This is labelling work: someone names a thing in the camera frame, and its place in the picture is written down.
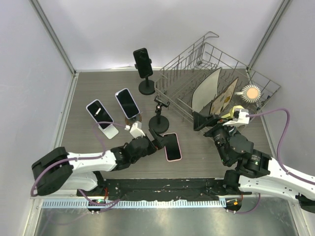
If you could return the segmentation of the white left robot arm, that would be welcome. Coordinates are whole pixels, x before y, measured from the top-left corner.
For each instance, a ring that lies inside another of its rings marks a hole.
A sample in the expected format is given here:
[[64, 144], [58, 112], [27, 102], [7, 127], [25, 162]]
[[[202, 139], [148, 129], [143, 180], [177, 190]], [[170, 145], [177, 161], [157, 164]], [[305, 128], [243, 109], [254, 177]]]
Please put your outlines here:
[[65, 147], [57, 147], [34, 162], [31, 166], [34, 184], [31, 196], [47, 196], [60, 190], [72, 175], [97, 171], [120, 171], [130, 167], [139, 159], [164, 150], [167, 161], [174, 162], [182, 158], [176, 133], [160, 135], [149, 129], [153, 140], [143, 132], [142, 124], [136, 121], [123, 128], [133, 137], [129, 143], [112, 149], [103, 149], [100, 153], [73, 153]]

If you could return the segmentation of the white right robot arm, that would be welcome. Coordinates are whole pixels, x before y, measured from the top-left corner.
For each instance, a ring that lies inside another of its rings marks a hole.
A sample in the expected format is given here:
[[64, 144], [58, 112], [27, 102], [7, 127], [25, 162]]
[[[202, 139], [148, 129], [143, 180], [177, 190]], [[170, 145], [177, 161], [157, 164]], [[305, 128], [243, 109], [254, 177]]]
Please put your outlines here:
[[272, 195], [297, 202], [301, 209], [314, 213], [315, 177], [254, 149], [253, 142], [243, 136], [234, 123], [214, 115], [206, 117], [201, 125], [201, 128], [210, 128], [204, 136], [214, 140], [222, 164], [236, 166], [225, 173], [224, 192], [234, 194], [239, 190]]

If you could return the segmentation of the black round-base phone stand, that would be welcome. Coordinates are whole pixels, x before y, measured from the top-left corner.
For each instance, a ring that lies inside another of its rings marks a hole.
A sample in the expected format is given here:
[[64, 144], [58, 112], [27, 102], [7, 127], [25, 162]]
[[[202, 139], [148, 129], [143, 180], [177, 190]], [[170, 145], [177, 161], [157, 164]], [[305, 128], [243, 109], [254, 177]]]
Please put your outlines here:
[[154, 99], [157, 103], [155, 116], [149, 120], [149, 128], [154, 130], [158, 134], [165, 133], [169, 128], [169, 120], [161, 114], [162, 108], [168, 108], [170, 102], [164, 103], [161, 98], [157, 95]]

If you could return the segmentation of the black clamp phone stand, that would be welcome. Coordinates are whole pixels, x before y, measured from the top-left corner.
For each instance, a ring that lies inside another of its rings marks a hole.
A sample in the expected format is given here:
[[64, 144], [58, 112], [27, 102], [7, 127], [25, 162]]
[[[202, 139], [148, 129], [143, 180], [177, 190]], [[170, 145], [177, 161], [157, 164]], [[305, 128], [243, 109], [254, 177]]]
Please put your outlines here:
[[138, 89], [143, 95], [152, 95], [155, 93], [154, 82], [149, 80], [149, 77], [144, 78], [144, 80], [139, 84]]

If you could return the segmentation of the phone with pink case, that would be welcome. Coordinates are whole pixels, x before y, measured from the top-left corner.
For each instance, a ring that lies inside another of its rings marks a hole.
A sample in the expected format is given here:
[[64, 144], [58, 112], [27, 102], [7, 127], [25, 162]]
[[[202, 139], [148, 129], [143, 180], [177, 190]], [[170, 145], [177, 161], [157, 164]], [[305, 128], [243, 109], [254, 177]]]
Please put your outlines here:
[[167, 133], [163, 135], [166, 143], [164, 146], [166, 160], [168, 162], [180, 161], [182, 159], [181, 148], [176, 133]]

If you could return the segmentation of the black phone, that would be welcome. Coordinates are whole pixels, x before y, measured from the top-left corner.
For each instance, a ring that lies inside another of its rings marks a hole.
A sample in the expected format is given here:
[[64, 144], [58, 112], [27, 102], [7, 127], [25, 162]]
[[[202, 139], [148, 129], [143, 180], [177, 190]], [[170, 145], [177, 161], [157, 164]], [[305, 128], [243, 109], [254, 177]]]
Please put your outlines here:
[[141, 48], [133, 52], [135, 68], [138, 70], [140, 78], [144, 79], [153, 75], [151, 59], [146, 48]]

